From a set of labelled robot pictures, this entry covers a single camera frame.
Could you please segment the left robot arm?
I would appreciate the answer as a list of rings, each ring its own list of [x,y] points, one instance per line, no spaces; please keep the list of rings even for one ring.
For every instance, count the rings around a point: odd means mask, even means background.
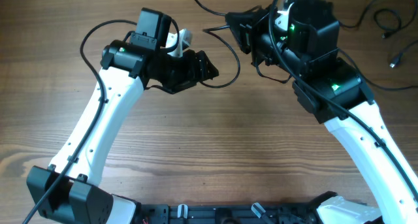
[[[68,141],[46,168],[33,167],[26,183],[32,213],[60,223],[145,223],[141,203],[100,188],[106,158],[130,109],[150,88],[175,94],[215,78],[218,70],[190,45],[190,32],[143,8],[135,30],[103,50],[97,84]]]

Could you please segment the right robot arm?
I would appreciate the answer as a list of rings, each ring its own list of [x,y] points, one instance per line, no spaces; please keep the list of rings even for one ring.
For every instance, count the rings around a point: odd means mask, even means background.
[[[417,222],[417,175],[388,132],[372,90],[338,49],[340,24],[324,0],[285,0],[229,12],[226,24],[254,66],[293,78],[300,105],[345,148],[369,186],[384,223]]]

